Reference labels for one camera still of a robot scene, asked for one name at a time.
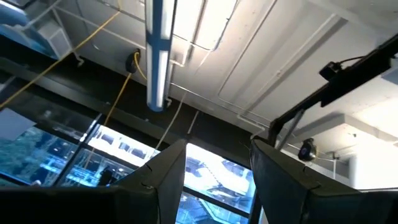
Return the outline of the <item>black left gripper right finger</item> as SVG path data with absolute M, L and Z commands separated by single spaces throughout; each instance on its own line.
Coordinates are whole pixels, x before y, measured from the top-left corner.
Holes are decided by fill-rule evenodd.
M 259 139 L 250 157 L 269 224 L 398 224 L 397 191 L 360 192 Z

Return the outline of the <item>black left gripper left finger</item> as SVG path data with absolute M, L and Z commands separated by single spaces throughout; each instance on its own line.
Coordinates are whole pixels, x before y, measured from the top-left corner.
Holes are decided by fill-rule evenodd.
M 0 189 L 0 224 L 174 224 L 186 145 L 174 142 L 109 186 Z

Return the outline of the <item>grey metal brace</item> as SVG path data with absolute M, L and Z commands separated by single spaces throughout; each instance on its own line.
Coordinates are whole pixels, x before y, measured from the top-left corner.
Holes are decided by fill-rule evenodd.
M 289 140 L 289 137 L 291 137 L 294 129 L 297 127 L 299 121 L 302 119 L 302 116 L 304 114 L 305 110 L 300 110 L 294 117 L 292 123 L 290 124 L 290 127 L 287 130 L 286 135 L 281 139 L 281 141 L 279 142 L 279 144 L 277 145 L 276 149 L 278 151 L 281 151 L 282 148 L 285 146 L 285 144 L 287 143 L 287 141 Z

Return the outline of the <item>long fluorescent light fixture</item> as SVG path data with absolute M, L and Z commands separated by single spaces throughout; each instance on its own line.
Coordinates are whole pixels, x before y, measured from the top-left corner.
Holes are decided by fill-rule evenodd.
M 147 105 L 164 108 L 177 0 L 145 0 Z

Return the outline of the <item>black overhead rig beam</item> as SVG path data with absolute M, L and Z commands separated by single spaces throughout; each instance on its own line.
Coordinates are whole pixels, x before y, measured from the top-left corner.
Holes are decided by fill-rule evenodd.
M 342 67 L 336 76 L 317 91 L 306 97 L 293 108 L 271 122 L 267 143 L 275 146 L 277 136 L 284 124 L 295 117 L 300 110 L 307 110 L 317 103 L 325 107 L 376 76 L 389 70 L 391 60 L 398 54 L 398 33 L 378 45 L 367 55 L 356 57 L 356 62 L 346 68 Z

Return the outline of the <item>grey ceiling duct unit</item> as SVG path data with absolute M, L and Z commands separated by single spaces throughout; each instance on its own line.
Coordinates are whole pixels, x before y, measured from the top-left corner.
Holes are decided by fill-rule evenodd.
M 72 50 L 55 7 L 62 0 L 0 0 L 0 34 L 58 60 Z

